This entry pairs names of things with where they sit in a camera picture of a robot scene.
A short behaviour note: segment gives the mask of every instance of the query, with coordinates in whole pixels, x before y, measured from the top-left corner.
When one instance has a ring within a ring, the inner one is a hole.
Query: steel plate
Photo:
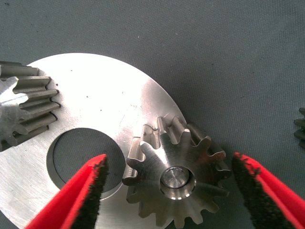
[[[52,78],[48,87],[60,91],[53,101],[60,103],[61,109],[54,111],[58,121],[48,131],[0,153],[0,210],[19,228],[59,191],[62,181],[52,170],[52,146],[64,132],[82,127],[101,131],[119,145],[126,158],[132,138],[141,135],[143,124],[156,127],[159,116],[184,120],[160,85],[116,59],[69,53],[29,66]],[[126,201],[127,188],[120,183],[103,194],[97,229],[156,228],[154,215],[142,219],[138,204]]]

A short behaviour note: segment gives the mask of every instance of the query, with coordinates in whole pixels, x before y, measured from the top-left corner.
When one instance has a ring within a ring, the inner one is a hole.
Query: gray fabric surface
[[[247,153],[305,198],[305,154],[293,137],[305,106],[303,0],[0,0],[0,21],[0,59],[89,52],[127,62],[163,86],[228,163]],[[225,186],[220,211],[188,228],[253,228],[234,178]],[[0,215],[0,228],[15,227]]]

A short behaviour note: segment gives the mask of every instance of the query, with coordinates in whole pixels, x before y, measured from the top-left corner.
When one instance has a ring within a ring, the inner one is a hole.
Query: gear tooth
[[[219,207],[217,204],[214,203],[214,201],[211,199],[207,205],[205,206],[205,209],[207,209],[209,212],[216,213],[219,210]]]
[[[226,197],[228,195],[228,191],[224,188],[210,185],[206,183],[198,183],[197,188],[200,191],[199,195],[210,195],[210,196],[218,196],[218,197]]]
[[[207,155],[206,159],[207,159],[208,163],[216,163],[216,162],[223,161],[225,159],[225,152],[221,151],[221,152],[214,153],[211,156]]]
[[[189,146],[192,142],[192,136],[189,129],[185,129],[180,137],[179,145],[181,146]]]
[[[16,139],[13,135],[8,136],[5,140],[6,140],[6,142],[7,142],[9,145],[11,145],[11,146],[16,146],[16,145],[18,145],[17,139]]]
[[[217,170],[217,174],[216,176],[216,180],[223,180],[223,179],[227,179],[231,176],[232,171],[229,169],[221,169],[221,170]]]
[[[163,133],[160,135],[160,143],[162,146],[167,146],[168,144],[171,144],[171,138],[168,133]]]
[[[27,135],[29,133],[23,125],[16,125],[14,130],[21,135]]]
[[[138,177],[126,177],[122,180],[122,182],[127,186],[135,186],[139,182],[139,179]]]
[[[140,202],[140,206],[139,206],[139,216],[141,218],[146,218],[148,217],[150,214],[152,214],[152,211],[150,210],[149,207],[147,207],[147,205],[145,205],[144,203]]]
[[[209,136],[206,136],[204,139],[202,139],[198,145],[196,146],[196,148],[203,153],[206,153],[207,150],[210,148],[211,146],[211,138]]]
[[[155,149],[152,147],[151,144],[144,142],[144,141],[140,142],[140,147],[141,147],[142,153],[145,156],[150,155],[152,152],[155,151]]]
[[[185,218],[174,218],[173,223],[177,229],[182,229],[184,227]]]
[[[142,161],[135,158],[128,158],[126,163],[133,169],[139,171],[142,168]]]
[[[161,212],[156,213],[156,226],[162,227],[166,223],[166,217]]]
[[[130,204],[135,204],[140,202],[140,199],[139,194],[136,192],[127,197],[127,202]]]
[[[191,218],[192,218],[192,220],[194,221],[195,224],[203,223],[203,217],[200,214],[200,212],[193,213],[193,215],[191,215]]]
[[[12,76],[12,77],[8,78],[6,81],[4,81],[4,83],[6,84],[6,86],[8,88],[13,90],[18,83],[18,78],[16,76]]]

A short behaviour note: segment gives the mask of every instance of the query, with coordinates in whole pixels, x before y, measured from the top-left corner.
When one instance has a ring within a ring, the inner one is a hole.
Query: spur gear
[[[305,107],[300,108],[299,111],[305,116]],[[305,118],[295,119],[295,124],[301,129],[295,131],[294,135],[300,139],[299,145],[305,149]]]
[[[0,151],[44,132],[56,120],[50,112],[59,104],[50,100],[50,78],[21,63],[0,62]]]
[[[133,139],[123,183],[131,186],[127,201],[139,202],[139,216],[155,213],[156,225],[184,219],[203,222],[201,211],[218,210],[214,196],[227,196],[219,181],[231,175],[223,162],[225,152],[195,125],[177,117],[167,125],[158,118],[158,129],[144,125],[142,136]]]

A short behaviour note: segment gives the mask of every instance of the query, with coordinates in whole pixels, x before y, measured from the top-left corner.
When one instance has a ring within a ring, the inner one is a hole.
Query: gear hub
[[[127,201],[140,203],[139,215],[156,215],[161,227],[174,220],[203,222],[201,211],[218,210],[214,196],[227,196],[219,181],[230,176],[223,162],[225,152],[195,125],[175,117],[167,125],[158,118],[158,129],[144,125],[142,136],[133,139],[123,183],[131,186]]]

